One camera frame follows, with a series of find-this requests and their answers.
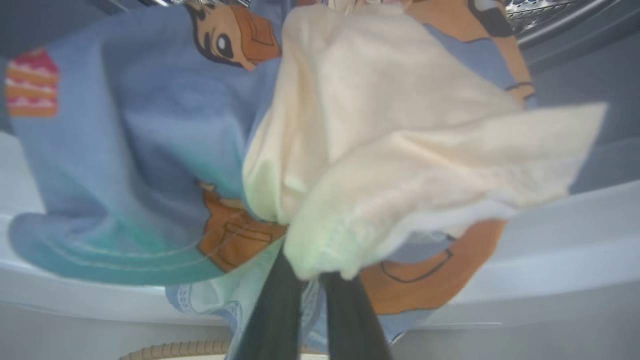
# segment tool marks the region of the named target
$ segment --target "orange cartoon graphic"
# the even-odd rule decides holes
[[[253,70],[281,55],[271,21],[238,5],[188,4],[196,48],[205,58]]]
[[[13,117],[52,117],[58,112],[58,67],[47,51],[37,49],[13,59],[5,89]]]
[[[518,102],[535,91],[516,38],[497,0],[408,0],[406,13],[461,42],[491,39],[505,59],[515,84],[507,90]]]
[[[504,224],[488,220],[473,225],[447,250],[420,263],[383,261],[364,269],[360,275],[376,314],[446,304],[493,254]]]
[[[242,265],[286,232],[286,226],[259,222],[241,200],[222,199],[216,187],[201,184],[211,216],[198,249],[224,272]]]
[[[241,200],[222,199],[215,186],[200,184],[211,212],[198,248],[224,272],[229,272],[281,238],[285,225],[259,222]],[[377,314],[436,309],[446,304],[493,254],[504,221],[473,225],[440,254],[418,263],[383,261],[361,271]]]

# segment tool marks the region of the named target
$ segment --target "white towel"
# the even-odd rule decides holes
[[[522,111],[401,6],[296,8],[282,48],[243,181],[258,216],[290,224],[301,279],[350,279],[414,231],[461,234],[565,196],[605,111]]]

